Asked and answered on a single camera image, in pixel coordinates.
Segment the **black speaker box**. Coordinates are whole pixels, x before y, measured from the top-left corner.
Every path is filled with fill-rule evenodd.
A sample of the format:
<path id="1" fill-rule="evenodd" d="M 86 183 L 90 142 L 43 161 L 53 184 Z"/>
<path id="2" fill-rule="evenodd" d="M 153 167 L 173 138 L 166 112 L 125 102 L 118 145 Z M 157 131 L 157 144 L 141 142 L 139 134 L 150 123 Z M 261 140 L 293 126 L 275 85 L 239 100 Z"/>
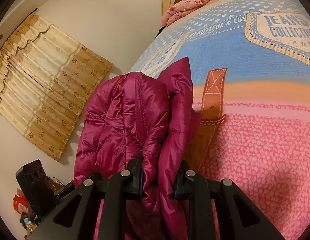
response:
<path id="1" fill-rule="evenodd" d="M 22 166 L 15 174 L 16 180 L 36 216 L 44 218 L 74 189 L 71 181 L 59 190 L 50 186 L 40 160 Z"/>

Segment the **beige patterned side curtain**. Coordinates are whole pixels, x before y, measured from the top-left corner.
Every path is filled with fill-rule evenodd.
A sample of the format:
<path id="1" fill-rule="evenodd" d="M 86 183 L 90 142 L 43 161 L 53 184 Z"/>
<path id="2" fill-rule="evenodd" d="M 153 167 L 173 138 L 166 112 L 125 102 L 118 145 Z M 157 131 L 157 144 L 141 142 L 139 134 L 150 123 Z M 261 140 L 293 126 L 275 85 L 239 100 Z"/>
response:
<path id="1" fill-rule="evenodd" d="M 112 63 L 30 14 L 0 49 L 0 113 L 59 160 L 90 95 Z"/>

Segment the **magenta puffer jacket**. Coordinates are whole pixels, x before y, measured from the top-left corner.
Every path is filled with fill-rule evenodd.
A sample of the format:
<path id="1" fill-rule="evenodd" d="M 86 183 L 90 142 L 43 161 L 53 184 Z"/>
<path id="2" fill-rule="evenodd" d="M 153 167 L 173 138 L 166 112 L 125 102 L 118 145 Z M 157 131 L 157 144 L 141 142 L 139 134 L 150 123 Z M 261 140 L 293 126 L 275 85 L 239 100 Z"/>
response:
<path id="1" fill-rule="evenodd" d="M 126 239 L 187 239 L 184 204 L 173 198 L 185 150 L 201 122 L 184 57 L 157 78 L 131 72 L 101 83 L 86 107 L 73 180 L 109 179 L 143 156 L 141 201 L 127 204 Z"/>

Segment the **folded pink floral cloth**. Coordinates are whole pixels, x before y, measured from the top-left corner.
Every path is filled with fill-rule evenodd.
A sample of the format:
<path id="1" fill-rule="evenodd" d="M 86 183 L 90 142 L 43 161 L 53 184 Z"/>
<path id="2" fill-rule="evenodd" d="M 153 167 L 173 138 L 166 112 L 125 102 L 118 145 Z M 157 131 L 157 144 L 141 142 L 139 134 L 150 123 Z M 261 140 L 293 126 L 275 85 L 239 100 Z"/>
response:
<path id="1" fill-rule="evenodd" d="M 195 10 L 208 4 L 210 0 L 182 0 L 169 7 L 160 20 L 160 27 L 167 27 Z"/>

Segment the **blue pink jeans-print blanket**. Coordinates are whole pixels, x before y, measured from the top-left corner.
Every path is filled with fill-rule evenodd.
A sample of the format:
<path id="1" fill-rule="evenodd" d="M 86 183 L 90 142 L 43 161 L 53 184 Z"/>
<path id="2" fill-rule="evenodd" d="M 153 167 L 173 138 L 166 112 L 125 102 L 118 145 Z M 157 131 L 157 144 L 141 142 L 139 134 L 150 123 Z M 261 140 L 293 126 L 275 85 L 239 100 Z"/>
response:
<path id="1" fill-rule="evenodd" d="M 298 0 L 210 0 L 133 66 L 151 77 L 187 57 L 205 125 L 190 169 L 232 179 L 285 239 L 310 224 L 310 16 Z"/>

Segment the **red packaging clutter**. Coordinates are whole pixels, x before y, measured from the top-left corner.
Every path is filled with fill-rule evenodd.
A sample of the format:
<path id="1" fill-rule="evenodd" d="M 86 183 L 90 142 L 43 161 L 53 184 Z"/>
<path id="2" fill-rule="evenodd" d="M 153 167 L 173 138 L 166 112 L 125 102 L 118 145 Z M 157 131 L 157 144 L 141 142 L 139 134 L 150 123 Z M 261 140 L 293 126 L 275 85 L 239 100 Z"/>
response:
<path id="1" fill-rule="evenodd" d="M 19 222 L 26 232 L 24 239 L 27 239 L 38 226 L 35 222 L 37 216 L 19 188 L 16 189 L 16 194 L 13 197 L 13 209 L 20 215 Z"/>

